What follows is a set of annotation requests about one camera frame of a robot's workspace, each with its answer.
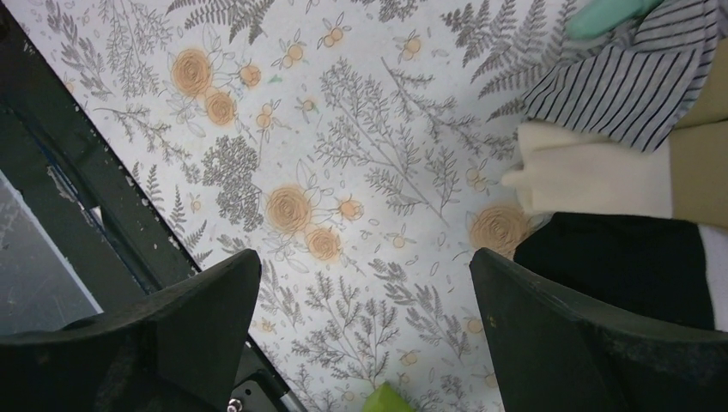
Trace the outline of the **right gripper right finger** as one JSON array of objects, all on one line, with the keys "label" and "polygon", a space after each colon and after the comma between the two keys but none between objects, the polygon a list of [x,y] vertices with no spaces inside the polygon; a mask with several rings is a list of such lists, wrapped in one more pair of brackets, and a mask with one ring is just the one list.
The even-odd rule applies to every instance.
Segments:
[{"label": "right gripper right finger", "polygon": [[726,410],[724,332],[610,306],[489,249],[470,273],[505,410]]}]

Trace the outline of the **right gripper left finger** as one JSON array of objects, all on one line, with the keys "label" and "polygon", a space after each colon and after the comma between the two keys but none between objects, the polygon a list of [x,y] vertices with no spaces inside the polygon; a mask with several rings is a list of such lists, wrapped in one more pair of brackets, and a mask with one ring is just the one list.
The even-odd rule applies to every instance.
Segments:
[{"label": "right gripper left finger", "polygon": [[123,310],[3,337],[2,410],[224,410],[261,272],[245,250]]}]

